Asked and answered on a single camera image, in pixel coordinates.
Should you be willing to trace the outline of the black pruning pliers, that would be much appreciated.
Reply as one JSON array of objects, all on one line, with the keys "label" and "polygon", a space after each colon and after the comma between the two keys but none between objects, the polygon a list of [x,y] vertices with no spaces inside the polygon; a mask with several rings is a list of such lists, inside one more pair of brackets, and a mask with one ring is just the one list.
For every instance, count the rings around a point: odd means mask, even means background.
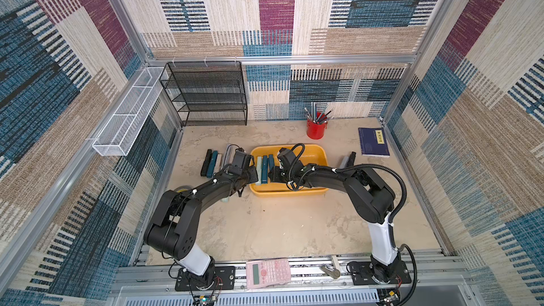
[{"label": "black pruning pliers", "polygon": [[352,152],[348,157],[349,158],[348,158],[348,161],[346,163],[346,167],[354,166],[355,159],[356,159],[356,152]]}]

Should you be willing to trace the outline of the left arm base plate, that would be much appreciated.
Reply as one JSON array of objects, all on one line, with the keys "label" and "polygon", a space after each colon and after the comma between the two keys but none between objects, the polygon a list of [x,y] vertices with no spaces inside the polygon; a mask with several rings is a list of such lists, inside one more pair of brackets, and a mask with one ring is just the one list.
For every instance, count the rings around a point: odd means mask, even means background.
[{"label": "left arm base plate", "polygon": [[176,292],[196,292],[212,290],[233,290],[236,268],[219,266],[208,269],[203,276],[197,276],[187,269],[180,269],[176,278]]}]

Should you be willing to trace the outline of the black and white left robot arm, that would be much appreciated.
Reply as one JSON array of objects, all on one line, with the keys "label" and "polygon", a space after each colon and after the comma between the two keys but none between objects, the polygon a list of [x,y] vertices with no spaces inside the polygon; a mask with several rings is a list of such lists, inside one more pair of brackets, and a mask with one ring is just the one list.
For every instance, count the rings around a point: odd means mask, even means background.
[{"label": "black and white left robot arm", "polygon": [[254,165],[247,169],[229,166],[189,191],[165,192],[144,232],[144,243],[170,256],[194,276],[209,279],[214,271],[212,258],[196,244],[201,214],[257,179]]}]

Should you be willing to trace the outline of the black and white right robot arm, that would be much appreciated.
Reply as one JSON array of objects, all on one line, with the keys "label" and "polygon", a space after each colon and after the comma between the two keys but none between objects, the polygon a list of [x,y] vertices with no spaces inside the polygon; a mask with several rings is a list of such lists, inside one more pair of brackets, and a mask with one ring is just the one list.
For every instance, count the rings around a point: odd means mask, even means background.
[{"label": "black and white right robot arm", "polygon": [[275,183],[298,191],[302,188],[329,188],[348,195],[354,210],[368,223],[372,252],[368,262],[349,262],[347,271],[355,285],[415,283],[401,251],[395,244],[395,216],[407,199],[406,184],[395,171],[377,164],[331,168],[316,164],[275,167],[268,177]]}]

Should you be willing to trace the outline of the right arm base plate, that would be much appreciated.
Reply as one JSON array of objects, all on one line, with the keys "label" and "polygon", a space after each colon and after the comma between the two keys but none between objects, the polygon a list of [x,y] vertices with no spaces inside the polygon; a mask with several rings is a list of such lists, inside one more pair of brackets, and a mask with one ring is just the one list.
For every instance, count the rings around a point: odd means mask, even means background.
[{"label": "right arm base plate", "polygon": [[348,274],[355,286],[407,285],[412,283],[407,265],[402,260],[395,260],[390,265],[380,262],[349,262]]}]

